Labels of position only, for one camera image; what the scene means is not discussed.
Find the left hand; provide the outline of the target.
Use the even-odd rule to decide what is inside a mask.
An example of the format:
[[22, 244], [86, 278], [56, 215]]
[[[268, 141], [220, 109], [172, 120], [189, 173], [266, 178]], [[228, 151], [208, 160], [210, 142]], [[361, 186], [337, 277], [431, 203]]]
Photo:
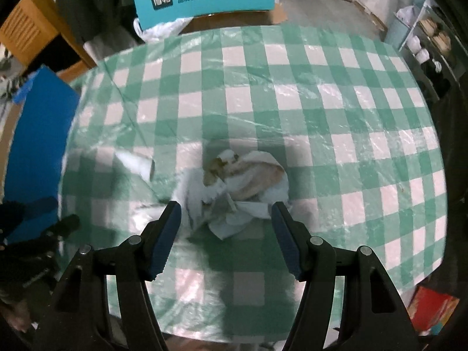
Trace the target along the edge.
[[33, 324], [26, 298], [15, 300], [11, 296], [1, 297], [1, 316], [15, 331], [27, 333]]

